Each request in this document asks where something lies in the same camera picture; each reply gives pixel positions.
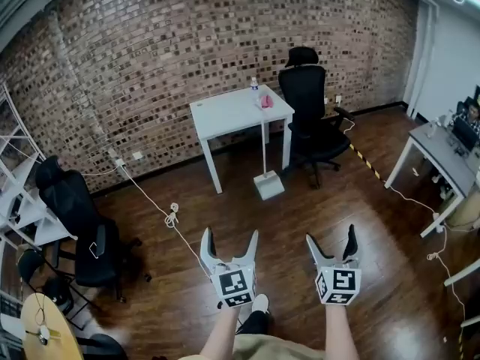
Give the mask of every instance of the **shelving unit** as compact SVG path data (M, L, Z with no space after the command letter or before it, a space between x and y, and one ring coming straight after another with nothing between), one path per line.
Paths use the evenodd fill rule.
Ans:
M5 85L0 87L0 106L8 106L16 122L15 125L12 125L12 130L9 130L5 135L0 135L0 173L3 173L5 177L0 192L0 228L13 230L20 235L22 239L37 249L39 249L41 245L65 237L76 240L77 237L71 235L65 229L62 222L40 199L38 189L36 187L31 189L26 188L26 182L34 171L35 164L39 164L44 160L45 155L38 148L38 145L23 124ZM12 143L18 139L27 141L33 153L25 154L24 156L24 152L18 152L19 158L22 161L13 169L8 169L7 164L3 160L5 149L8 143ZM15 214L12 214L17 200L20 201L19 208ZM23 230L31 224L37 227L33 239ZM5 241L17 249L17 246L1 232L0 240Z

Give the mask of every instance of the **pink object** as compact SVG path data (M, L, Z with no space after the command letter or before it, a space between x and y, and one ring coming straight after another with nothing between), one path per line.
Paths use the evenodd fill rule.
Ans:
M260 104L262 104L262 108L272 108L273 107L273 100L267 94L260 98Z

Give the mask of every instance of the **black chair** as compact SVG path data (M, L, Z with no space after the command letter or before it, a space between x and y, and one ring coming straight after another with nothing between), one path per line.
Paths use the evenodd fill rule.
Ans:
M72 296L70 290L73 290L77 295L79 295L85 304L79 308L77 312L67 320L75 327L83 330L83 327L79 327L74 323L75 316L86 307L86 305L92 305L97 308L99 311L101 309L91 301L89 301L84 295L78 292L75 288L71 286L71 280L64 277L62 274L58 273L48 261L45 260L45 257L38 251L33 249L27 249L22 253L22 256L18 259L16 267L18 268L19 275L23 281L31 288L33 292L38 292L38 289L35 289L32 286L32 278L35 272L44 264L46 264L55 275L54 277L48 277L44 285L40 288L40 291L48 296L53 302L57 305L58 309L67 316L68 313L74 308L74 297Z
M138 238L127 245L120 242L115 221L98 213L80 172L64 171L57 156L50 156L41 163L35 181L40 198L68 232L78 237L74 255L64 252L59 242L56 243L54 266L58 266L56 257L75 260L75 281L78 285L113 286L117 300L126 302L120 283L122 265L133 261L131 248L140 246L142 242Z
M332 159L350 145L340 125L343 119L354 119L340 107L334 108L338 117L322 119L325 115L325 70L317 65L318 61L314 49L297 46L289 50L286 69L278 74L285 101L295 110L289 128L292 131L292 153L298 157L298 161L287 167L284 173L308 163L313 168L316 189L320 188L317 163L330 164L336 171L340 169L340 164Z

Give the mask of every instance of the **water bottle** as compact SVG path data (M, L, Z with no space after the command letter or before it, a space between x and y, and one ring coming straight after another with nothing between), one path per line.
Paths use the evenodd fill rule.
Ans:
M258 89L258 82L257 78L254 76L252 77L252 81L250 83L250 88L252 91L252 98L253 98L253 103L257 106L260 105L260 90Z

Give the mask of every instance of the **yellow black tape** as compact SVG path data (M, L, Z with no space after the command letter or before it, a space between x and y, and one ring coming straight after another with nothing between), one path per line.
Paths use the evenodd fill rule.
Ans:
M458 355L460 360L464 360L464 345L462 343L462 331L460 331L460 336L458 336Z
M370 161L368 161L363 154L360 153L360 151L353 146L353 144L350 144L350 148L357 154L359 158L367 165L368 168L370 168L373 173L375 174L376 178L379 179L381 182L383 181L382 178L380 177L380 174L377 172L375 168L372 167L372 164Z

